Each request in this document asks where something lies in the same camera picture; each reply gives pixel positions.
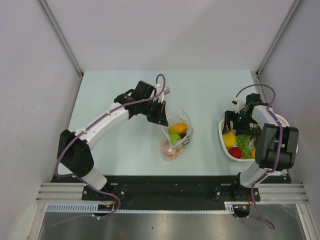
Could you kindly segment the yellow lemon toy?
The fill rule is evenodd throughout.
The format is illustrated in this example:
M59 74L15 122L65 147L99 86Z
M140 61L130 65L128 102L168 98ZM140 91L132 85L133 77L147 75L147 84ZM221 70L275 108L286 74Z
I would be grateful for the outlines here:
M232 148L236 144L236 136L233 131L223 134L222 139L227 149Z

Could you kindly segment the yellow green mango toy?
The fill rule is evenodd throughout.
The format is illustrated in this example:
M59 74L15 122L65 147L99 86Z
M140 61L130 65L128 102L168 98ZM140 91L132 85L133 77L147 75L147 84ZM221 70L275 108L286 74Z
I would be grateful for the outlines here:
M185 123L180 122L180 123L176 123L176 124L170 126L168 128L168 133L170 135L172 135L172 134L180 135L180 134L186 133L187 130L188 130L188 126Z

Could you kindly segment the small green lime toy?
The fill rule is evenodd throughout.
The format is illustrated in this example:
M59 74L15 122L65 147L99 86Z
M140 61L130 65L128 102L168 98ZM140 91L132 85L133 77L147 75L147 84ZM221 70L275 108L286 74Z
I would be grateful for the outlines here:
M180 141L182 138L179 134L173 133L169 135L169 140L171 144Z

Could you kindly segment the clear zip top bag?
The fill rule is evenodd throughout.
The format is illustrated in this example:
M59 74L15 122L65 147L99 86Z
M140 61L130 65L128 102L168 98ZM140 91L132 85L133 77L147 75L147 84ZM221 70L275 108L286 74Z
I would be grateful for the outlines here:
M194 128L188 114L182 109L169 112L168 126L161 126L159 131L160 153L164 161L176 160L190 145Z

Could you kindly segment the green grape bunch toy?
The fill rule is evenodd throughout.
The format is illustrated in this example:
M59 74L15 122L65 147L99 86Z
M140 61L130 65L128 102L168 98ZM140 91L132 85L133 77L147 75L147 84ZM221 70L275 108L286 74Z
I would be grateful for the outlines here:
M242 152L242 159L251 159L251 139L249 135L237 135L236 136L236 146L240 148Z

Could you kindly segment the red apple toy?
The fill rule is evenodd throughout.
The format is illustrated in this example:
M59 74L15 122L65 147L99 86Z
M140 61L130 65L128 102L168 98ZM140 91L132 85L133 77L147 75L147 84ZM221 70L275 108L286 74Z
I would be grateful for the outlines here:
M241 159L243 156L242 150L237 146L229 148L228 153L236 159Z

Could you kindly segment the orange toy fruit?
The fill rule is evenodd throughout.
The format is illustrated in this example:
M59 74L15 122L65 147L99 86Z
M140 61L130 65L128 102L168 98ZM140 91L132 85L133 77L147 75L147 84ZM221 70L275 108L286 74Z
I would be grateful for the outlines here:
M164 158L167 160L174 160L180 154L182 154L184 150L185 150L184 148L169 148L164 150L163 155L164 155Z

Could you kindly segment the dark purple plum toy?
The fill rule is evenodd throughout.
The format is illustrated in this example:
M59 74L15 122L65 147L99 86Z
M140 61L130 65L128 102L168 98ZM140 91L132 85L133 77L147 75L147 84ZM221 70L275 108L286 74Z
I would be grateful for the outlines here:
M184 132L184 133L181 133L179 136L181 137L181 140L182 140L181 144L183 146L186 146L190 143L193 134Z

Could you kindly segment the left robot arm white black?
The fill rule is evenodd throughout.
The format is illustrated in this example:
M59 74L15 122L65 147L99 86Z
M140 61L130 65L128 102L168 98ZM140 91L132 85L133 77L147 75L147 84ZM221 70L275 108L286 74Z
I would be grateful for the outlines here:
M165 85L139 81L134 89L118 95L98 118L76 131L66 129L60 134L57 164L65 166L71 177L92 186L98 199L107 199L111 188L107 185L107 178L95 168L92 150L108 132L137 115L144 115L148 122L167 127L164 100L167 93L169 89Z

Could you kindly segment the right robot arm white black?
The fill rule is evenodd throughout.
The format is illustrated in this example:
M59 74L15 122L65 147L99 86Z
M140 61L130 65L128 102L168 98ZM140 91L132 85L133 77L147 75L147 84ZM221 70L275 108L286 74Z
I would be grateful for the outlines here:
M247 149L254 151L252 164L238 173L228 187L231 196L242 201L250 189L274 173L293 167L298 152L299 130L282 121L270 103L262 101L260 94L251 93L245 101L235 97L234 110L226 110L220 121L218 134L222 148L231 158L231 152L240 151L237 157L244 160L245 137Z

